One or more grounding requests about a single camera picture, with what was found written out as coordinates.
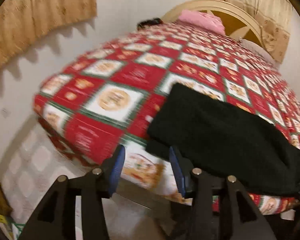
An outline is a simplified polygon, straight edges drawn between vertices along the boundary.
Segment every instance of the wooden furniture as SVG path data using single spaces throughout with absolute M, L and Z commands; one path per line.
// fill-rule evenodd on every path
M 163 22 L 176 21 L 184 9 L 207 12 L 218 16 L 225 26 L 226 35 L 234 40 L 245 38 L 262 46 L 261 27 L 258 22 L 248 13 L 231 3 L 221 0 L 188 1 L 168 11 L 161 19 Z

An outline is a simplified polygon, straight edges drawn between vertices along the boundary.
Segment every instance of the black towel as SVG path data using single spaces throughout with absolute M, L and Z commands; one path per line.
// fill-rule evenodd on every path
M 148 128 L 146 151 L 169 158 L 182 155 L 212 175 L 235 175 L 251 193 L 295 196 L 300 182 L 300 150 L 273 125 L 229 103 L 179 83 Z

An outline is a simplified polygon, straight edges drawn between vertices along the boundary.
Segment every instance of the pillow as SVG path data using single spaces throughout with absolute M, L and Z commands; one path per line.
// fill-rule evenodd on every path
M 248 41 L 245 39 L 240 39 L 239 43 L 242 47 L 250 50 L 251 52 L 259 55 L 262 57 L 265 61 L 271 63 L 273 66 L 277 66 L 277 62 L 271 57 L 271 55 L 266 52 L 265 49 L 261 48 L 258 44 L 255 44 L 252 41 Z
M 198 27 L 212 31 L 216 34 L 225 36 L 225 27 L 219 17 L 207 13 L 183 10 L 179 16 L 179 20 L 186 23 L 191 23 Z

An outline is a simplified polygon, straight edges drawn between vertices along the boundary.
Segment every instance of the wooden headboard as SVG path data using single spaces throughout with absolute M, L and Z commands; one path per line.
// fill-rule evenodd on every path
M 188 1 L 168 11 L 161 19 L 163 22 L 176 21 L 184 9 L 207 12 L 218 16 L 226 29 L 226 35 L 235 40 L 245 38 L 263 47 L 261 28 L 258 22 L 248 13 L 231 3 L 221 0 Z

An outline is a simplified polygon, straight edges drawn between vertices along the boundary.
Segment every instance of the christmas quilt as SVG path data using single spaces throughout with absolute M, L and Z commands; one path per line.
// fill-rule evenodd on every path
M 126 147 L 122 177 L 173 201 L 169 162 L 145 151 L 146 129 L 174 83 L 231 103 L 274 125 L 300 149 L 300 103 L 270 63 L 226 36 L 176 23 L 152 26 L 77 57 L 45 80 L 34 110 L 56 149 L 87 167 Z M 263 214 L 294 198 L 250 195 Z M 218 197 L 213 199 L 218 210 Z

